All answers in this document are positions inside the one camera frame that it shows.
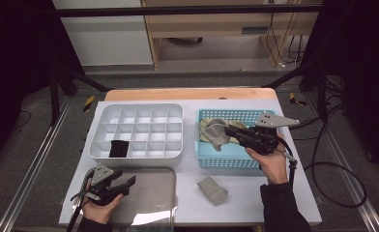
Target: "black cloth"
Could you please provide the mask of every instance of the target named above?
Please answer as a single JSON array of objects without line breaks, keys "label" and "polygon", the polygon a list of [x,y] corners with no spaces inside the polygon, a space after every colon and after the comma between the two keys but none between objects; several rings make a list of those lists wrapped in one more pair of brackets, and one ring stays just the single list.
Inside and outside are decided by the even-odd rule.
[{"label": "black cloth", "polygon": [[111,232],[112,226],[110,224],[101,224],[91,219],[84,217],[77,229],[77,232]]},{"label": "black cloth", "polygon": [[266,232],[311,231],[306,219],[299,213],[295,195],[289,183],[261,186]]}]

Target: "gray rag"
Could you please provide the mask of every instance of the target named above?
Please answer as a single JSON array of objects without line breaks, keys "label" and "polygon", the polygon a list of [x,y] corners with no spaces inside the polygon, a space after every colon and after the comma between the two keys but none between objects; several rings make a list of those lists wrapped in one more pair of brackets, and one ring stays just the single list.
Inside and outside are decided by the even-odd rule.
[{"label": "gray rag", "polygon": [[216,206],[228,195],[228,191],[220,187],[211,177],[207,177],[197,184],[208,200]]},{"label": "gray rag", "polygon": [[222,119],[213,119],[201,130],[201,134],[204,135],[219,152],[220,146],[228,144],[231,139],[230,136],[225,134],[225,127],[228,127],[225,121]]}]

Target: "tray compartment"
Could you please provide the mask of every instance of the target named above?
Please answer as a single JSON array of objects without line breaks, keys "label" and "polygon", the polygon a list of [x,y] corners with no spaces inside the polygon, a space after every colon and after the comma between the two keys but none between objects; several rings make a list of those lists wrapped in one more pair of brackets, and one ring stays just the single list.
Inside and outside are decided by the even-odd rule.
[{"label": "tray compartment", "polygon": [[[108,157],[112,140],[130,142],[125,158]],[[175,166],[183,146],[183,108],[101,101],[87,141],[90,157],[107,166]]]}]

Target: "gray floor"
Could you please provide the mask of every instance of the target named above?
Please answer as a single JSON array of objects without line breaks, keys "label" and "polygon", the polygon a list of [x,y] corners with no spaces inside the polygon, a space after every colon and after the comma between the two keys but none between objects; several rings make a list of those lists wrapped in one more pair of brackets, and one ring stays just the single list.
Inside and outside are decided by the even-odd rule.
[{"label": "gray floor", "polygon": [[[160,68],[156,72],[128,71],[123,75],[94,73],[90,76],[100,83],[118,89],[260,86],[294,69],[293,63],[285,69],[271,67],[259,42],[250,38],[243,40],[204,38],[203,43],[193,44],[166,41],[163,43],[160,57]],[[315,117],[315,113],[310,105],[301,106],[289,101],[289,92],[296,91],[295,82],[298,80],[299,77],[288,82],[283,89],[277,90],[277,96],[284,115],[303,122]],[[61,211],[60,200],[67,192],[77,166],[97,102],[104,98],[104,93],[95,91],[89,86],[80,82],[77,82],[77,86],[80,90],[76,97],[61,97],[61,102],[70,101],[69,111],[43,160],[43,168],[37,172],[28,197],[23,205],[19,205],[20,212],[15,220],[17,231],[32,231],[29,227],[36,227],[36,231],[48,231],[47,227],[64,229],[57,224]],[[82,112],[87,97],[91,95],[95,96],[91,110]],[[307,93],[303,97],[305,101],[311,102],[316,95]],[[338,99],[331,100],[331,106],[337,104],[339,104]],[[42,89],[28,96],[22,103],[22,110],[31,113],[30,121],[12,131],[0,153],[0,219],[14,199],[49,130],[48,89]],[[336,153],[343,154],[350,168],[366,186],[368,207],[346,209],[332,203],[319,193],[308,170],[306,175],[319,202],[319,211],[323,219],[323,222],[313,230],[379,231],[379,228],[367,228],[369,223],[366,222],[367,217],[372,216],[368,214],[370,209],[379,217],[379,163],[367,161],[362,141],[350,120],[343,116],[342,112],[340,110],[330,115],[329,131],[321,139],[316,160],[336,162]],[[23,112],[17,119],[17,124],[21,125],[28,118],[29,114]],[[299,139],[315,137],[319,130],[319,124],[315,123],[291,132],[294,139]],[[295,145],[303,165],[310,164],[315,140],[295,140]],[[315,170],[322,190],[339,202],[353,204],[352,187],[345,181],[344,172],[326,166],[316,167]]]}]

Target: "black curtain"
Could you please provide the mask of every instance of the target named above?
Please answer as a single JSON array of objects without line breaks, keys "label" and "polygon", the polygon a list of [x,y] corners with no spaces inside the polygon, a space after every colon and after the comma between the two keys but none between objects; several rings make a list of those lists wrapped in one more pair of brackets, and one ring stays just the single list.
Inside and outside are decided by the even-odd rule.
[{"label": "black curtain", "polygon": [[379,161],[379,1],[326,0],[325,4],[338,7],[319,14],[303,64],[318,57],[327,74],[343,79],[349,115]]},{"label": "black curtain", "polygon": [[33,14],[36,10],[55,7],[51,0],[0,0],[0,149],[15,126],[22,99],[49,85],[52,66],[46,49],[84,74],[61,19]]}]

